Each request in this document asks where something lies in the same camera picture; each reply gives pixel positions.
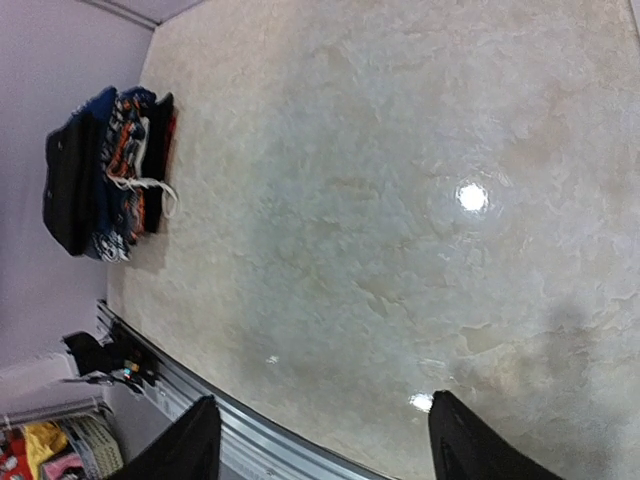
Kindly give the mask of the navy blue t-shirt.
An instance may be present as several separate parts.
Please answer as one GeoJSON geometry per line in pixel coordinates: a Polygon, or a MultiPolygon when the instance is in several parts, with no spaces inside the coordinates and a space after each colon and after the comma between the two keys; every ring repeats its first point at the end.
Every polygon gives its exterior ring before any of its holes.
{"type": "Polygon", "coordinates": [[[141,183],[156,94],[133,87],[107,87],[76,109],[104,123],[98,140],[94,193],[97,218],[85,254],[109,263],[127,261],[144,226],[141,183]]]}

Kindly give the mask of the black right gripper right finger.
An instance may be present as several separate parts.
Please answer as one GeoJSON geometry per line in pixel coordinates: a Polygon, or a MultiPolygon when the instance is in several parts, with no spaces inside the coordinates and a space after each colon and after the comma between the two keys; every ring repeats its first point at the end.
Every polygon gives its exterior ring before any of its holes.
{"type": "Polygon", "coordinates": [[[558,477],[511,446],[447,390],[433,394],[428,428],[438,480],[558,477]]]}

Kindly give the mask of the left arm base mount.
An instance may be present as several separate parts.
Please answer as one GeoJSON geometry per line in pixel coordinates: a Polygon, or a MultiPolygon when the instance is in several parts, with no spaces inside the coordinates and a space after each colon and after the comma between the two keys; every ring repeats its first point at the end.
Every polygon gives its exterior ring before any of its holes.
{"type": "Polygon", "coordinates": [[[88,332],[62,338],[77,369],[77,379],[89,384],[121,383],[134,393],[157,380],[157,358],[142,343],[125,333],[112,333],[101,342],[88,332]]]}

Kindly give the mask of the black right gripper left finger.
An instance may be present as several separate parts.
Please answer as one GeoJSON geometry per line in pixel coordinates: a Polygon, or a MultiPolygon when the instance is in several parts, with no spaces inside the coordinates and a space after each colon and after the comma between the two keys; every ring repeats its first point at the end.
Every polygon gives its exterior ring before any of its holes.
{"type": "Polygon", "coordinates": [[[109,479],[216,480],[220,449],[220,409],[214,396],[203,396],[109,479]]]}

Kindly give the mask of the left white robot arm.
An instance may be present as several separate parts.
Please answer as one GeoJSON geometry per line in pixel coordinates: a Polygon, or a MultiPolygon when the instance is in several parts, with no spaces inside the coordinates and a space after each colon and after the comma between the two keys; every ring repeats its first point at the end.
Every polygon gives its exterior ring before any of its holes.
{"type": "Polygon", "coordinates": [[[1,369],[1,416],[49,407],[71,407],[104,399],[104,388],[80,380],[74,360],[49,352],[1,369]]]}

